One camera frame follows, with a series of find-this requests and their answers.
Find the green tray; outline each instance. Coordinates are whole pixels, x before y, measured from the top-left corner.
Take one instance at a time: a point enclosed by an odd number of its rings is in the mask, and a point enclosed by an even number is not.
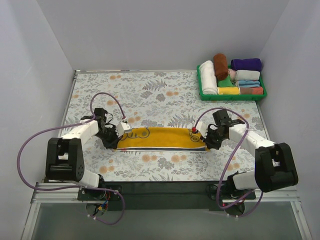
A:
[[[200,65],[196,67],[197,77],[199,81],[199,90],[200,90],[200,98],[202,101],[258,101],[260,99],[263,99],[267,96],[267,91],[264,85],[264,81],[262,80],[261,74],[260,74],[260,85],[263,88],[263,94],[261,95],[251,95],[251,94],[244,94],[244,95],[206,95],[202,92],[202,85],[201,85],[201,76],[199,71]]]

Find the table surface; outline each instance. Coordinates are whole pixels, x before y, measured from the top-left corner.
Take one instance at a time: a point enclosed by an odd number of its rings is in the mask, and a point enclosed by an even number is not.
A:
[[[266,132],[254,101],[201,101],[195,71],[80,73],[72,92],[64,124],[78,123],[90,114],[90,100],[98,92],[114,95],[123,106],[133,128],[191,128],[204,111],[224,107],[242,114],[250,128],[262,137]],[[93,108],[105,108],[117,124],[122,116],[116,102],[101,95]],[[214,123],[212,113],[202,119]],[[66,134],[70,128],[62,131]],[[206,181],[218,180],[236,143],[223,142],[210,152],[139,152],[105,149],[97,137],[83,148],[85,167],[103,175],[106,181]],[[255,159],[240,148],[225,179],[236,171],[254,170]]]

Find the blue towel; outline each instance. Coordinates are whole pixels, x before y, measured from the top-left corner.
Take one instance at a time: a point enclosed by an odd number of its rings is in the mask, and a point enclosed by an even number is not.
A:
[[[260,82],[259,81],[253,81],[253,80],[249,80],[249,81],[240,80],[240,81],[238,81],[238,84],[239,84],[239,86],[240,85],[248,85],[248,84],[254,84],[254,85],[259,84],[260,85]]]
[[[239,85],[241,88],[257,88],[260,87],[260,84],[247,84],[247,85]]]

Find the white towel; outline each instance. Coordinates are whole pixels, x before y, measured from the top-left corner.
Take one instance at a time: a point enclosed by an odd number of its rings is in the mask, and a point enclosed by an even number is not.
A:
[[[199,67],[202,92],[205,95],[218,94],[217,78],[215,76],[214,64],[208,60]]]
[[[235,73],[234,80],[259,80],[260,72],[259,71],[249,71],[249,70],[238,70]]]

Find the glass panel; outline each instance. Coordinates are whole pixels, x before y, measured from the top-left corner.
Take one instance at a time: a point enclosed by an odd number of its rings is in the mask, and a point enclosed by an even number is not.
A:
[[[246,209],[255,203],[246,203]],[[116,219],[110,211],[104,220]],[[86,204],[42,203],[33,240],[56,239],[302,239],[290,202],[262,202],[247,217],[209,214],[206,210],[127,210],[115,226],[86,217]]]

